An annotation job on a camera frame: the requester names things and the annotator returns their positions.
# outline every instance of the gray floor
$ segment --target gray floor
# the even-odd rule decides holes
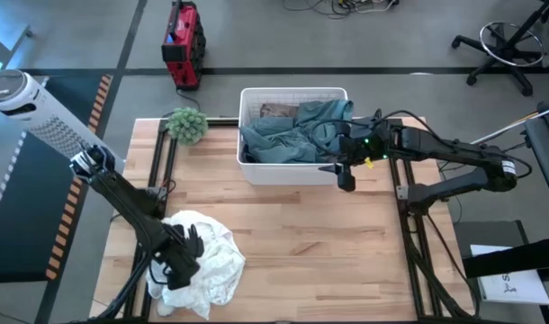
[[[0,37],[11,38],[13,25],[27,22],[36,37],[25,40],[13,64],[20,68],[115,68],[138,0],[58,0],[0,2]],[[301,6],[302,2],[289,1]],[[313,12],[287,12],[280,1],[199,1],[207,36],[208,68],[231,67],[472,67],[481,53],[450,50],[461,33],[474,37],[489,21],[521,23],[540,5],[528,0],[401,0],[388,13],[353,15],[331,21]],[[148,0],[127,68],[163,68],[162,31],[170,1]],[[355,113],[382,108],[411,110],[425,116],[441,136],[475,140],[533,111],[549,100],[549,75],[530,75],[535,95],[525,98],[509,76],[481,76],[469,87],[462,75],[437,76],[205,76],[193,93],[209,116],[237,116],[239,93],[252,86],[340,86],[355,102]],[[124,156],[134,119],[158,117],[191,103],[174,94],[168,76],[126,76],[116,97],[104,140]],[[20,134],[18,125],[0,117],[0,179]],[[521,141],[517,131],[501,137],[503,146]],[[516,156],[535,172],[517,189],[502,194],[460,197],[462,221],[522,220],[531,241],[549,237],[549,192],[529,150]],[[456,200],[449,203],[459,217]],[[98,276],[112,208],[87,196],[52,323],[86,317]],[[32,322],[43,283],[0,284],[0,311]],[[536,307],[484,304],[483,317],[542,323]],[[0,323],[12,323],[1,319]]]

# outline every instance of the white cloth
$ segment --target white cloth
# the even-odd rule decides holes
[[[194,224],[204,244],[204,253],[196,259],[201,268],[191,278],[190,285],[171,291],[165,284],[154,283],[147,273],[148,292],[155,299],[162,298],[159,302],[165,306],[192,309],[208,320],[211,303],[224,305],[232,299],[242,275],[245,257],[229,229],[198,211],[180,211],[162,221],[170,225],[183,225],[186,237],[191,224]],[[159,282],[167,280],[163,275],[164,267],[164,264],[152,262],[153,275]]]

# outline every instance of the wooden tabletop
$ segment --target wooden tabletop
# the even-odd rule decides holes
[[[412,119],[403,122],[419,127]],[[147,185],[157,130],[158,120],[135,121],[123,175],[137,187]],[[213,127],[193,147],[180,147],[172,176],[176,189],[166,212],[172,216],[195,210],[213,217],[233,231],[247,258],[234,298],[226,306],[213,305],[211,321],[416,319],[388,161],[374,163],[373,169],[356,167],[356,191],[346,193],[334,185],[253,186],[240,171],[236,151],[234,127]],[[434,160],[413,163],[413,171],[417,183],[440,181]],[[400,174],[404,184],[401,166]],[[435,203],[430,214],[459,260],[446,204]],[[472,313],[466,284],[432,225],[425,224],[437,277]],[[91,316],[126,281],[135,244],[131,226],[117,218],[104,250]],[[420,279],[425,309],[431,313],[422,274]],[[140,305],[142,294],[138,296]],[[161,318],[156,304],[150,321],[204,321],[189,310]]]

